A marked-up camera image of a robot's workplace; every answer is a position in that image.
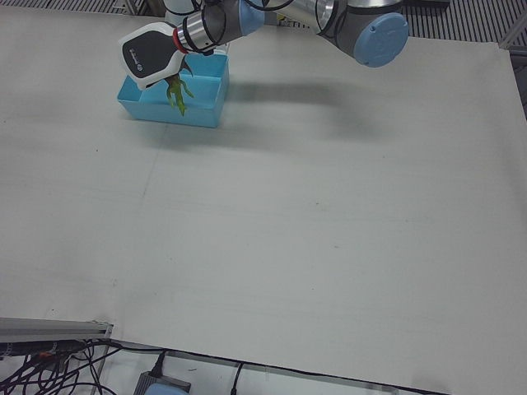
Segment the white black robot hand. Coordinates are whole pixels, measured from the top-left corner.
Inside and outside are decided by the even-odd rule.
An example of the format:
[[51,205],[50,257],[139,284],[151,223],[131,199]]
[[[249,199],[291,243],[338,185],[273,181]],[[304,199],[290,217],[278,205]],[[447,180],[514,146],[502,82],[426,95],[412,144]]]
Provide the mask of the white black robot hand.
[[147,24],[119,40],[120,62],[141,91],[177,74],[187,53],[177,27],[163,21]]

